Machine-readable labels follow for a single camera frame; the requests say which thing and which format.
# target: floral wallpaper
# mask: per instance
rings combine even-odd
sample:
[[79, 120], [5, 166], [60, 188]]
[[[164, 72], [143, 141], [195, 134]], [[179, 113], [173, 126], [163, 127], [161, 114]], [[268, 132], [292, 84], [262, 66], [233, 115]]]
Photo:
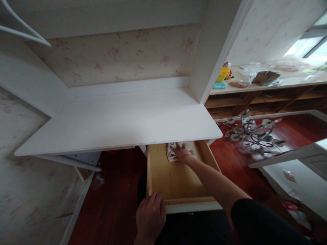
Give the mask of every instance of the floral wallpaper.
[[48, 40], [28, 46], [68, 86], [190, 76], [200, 24]]
[[1, 244], [59, 244], [82, 191], [73, 167], [13, 155], [48, 119], [0, 87]]
[[283, 57], [326, 9], [325, 0], [255, 0], [227, 60], [242, 65]]

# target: baseboard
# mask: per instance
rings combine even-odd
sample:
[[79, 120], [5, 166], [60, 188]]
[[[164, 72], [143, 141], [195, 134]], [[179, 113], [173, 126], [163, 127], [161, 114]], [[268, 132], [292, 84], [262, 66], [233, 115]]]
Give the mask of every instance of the baseboard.
[[[284, 113], [273, 113], [273, 114], [266, 114], [266, 115], [257, 115], [257, 116], [251, 116], [253, 119], [259, 119], [259, 118], [273, 118], [273, 117], [283, 117], [283, 116], [290, 116], [290, 115], [300, 115], [300, 114], [312, 114], [316, 117], [321, 117], [320, 119], [323, 118], [323, 115], [325, 116], [325, 120], [327, 122], [327, 115], [317, 111], [317, 110], [307, 110], [307, 111], [297, 111], [297, 112], [284, 112]], [[221, 119], [216, 119], [215, 122], [220, 123], [220, 122], [225, 122], [226, 118], [221, 118]]]
[[327, 122], [327, 115], [326, 114], [324, 114], [324, 113], [322, 113], [320, 111], [317, 111], [317, 110], [313, 110], [313, 112], [311, 114], [318, 117], [322, 121]]
[[71, 216], [71, 219], [68, 222], [68, 225], [66, 227], [66, 230], [64, 232], [64, 235], [62, 236], [60, 245], [67, 245], [69, 242], [69, 239], [71, 238], [72, 232], [75, 227], [75, 223], [77, 221], [79, 212], [81, 211], [81, 208], [83, 206], [86, 194], [88, 193], [89, 187], [91, 185], [92, 179], [93, 179], [94, 172], [86, 179], [84, 188], [79, 195], [79, 198], [77, 200], [76, 207], [74, 209], [73, 215]]

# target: open drawer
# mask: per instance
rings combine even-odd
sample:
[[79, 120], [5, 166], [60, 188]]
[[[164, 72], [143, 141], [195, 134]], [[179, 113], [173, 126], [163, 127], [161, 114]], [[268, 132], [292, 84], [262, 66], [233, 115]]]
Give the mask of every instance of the open drawer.
[[[194, 141], [198, 159], [220, 171], [207, 141]], [[146, 194], [163, 192], [166, 213], [222, 209], [186, 164], [169, 162], [166, 144], [149, 145]]]

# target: red wooden floor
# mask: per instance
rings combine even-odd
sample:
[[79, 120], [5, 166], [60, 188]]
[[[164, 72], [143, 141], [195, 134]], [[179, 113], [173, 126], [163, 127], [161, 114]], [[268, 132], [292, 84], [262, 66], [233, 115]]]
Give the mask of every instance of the red wooden floor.
[[[327, 138], [327, 124], [309, 114], [293, 115], [277, 123], [273, 133], [286, 140], [286, 146], [274, 149], [284, 152]], [[210, 149], [222, 173], [253, 199], [265, 201], [274, 194], [261, 173], [247, 167], [262, 157], [246, 154], [238, 143], [224, 138], [216, 140]], [[103, 153], [101, 167], [103, 171], [94, 175], [69, 244], [132, 244], [135, 239], [137, 182], [146, 170], [146, 158], [138, 147]], [[100, 187], [97, 175], [104, 179]]]

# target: teal container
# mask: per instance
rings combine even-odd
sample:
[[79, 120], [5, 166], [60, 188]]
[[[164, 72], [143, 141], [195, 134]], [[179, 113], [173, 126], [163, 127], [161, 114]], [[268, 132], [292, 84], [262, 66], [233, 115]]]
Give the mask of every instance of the teal container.
[[225, 81], [215, 82], [214, 88], [217, 88], [217, 89], [227, 88], [227, 83]]

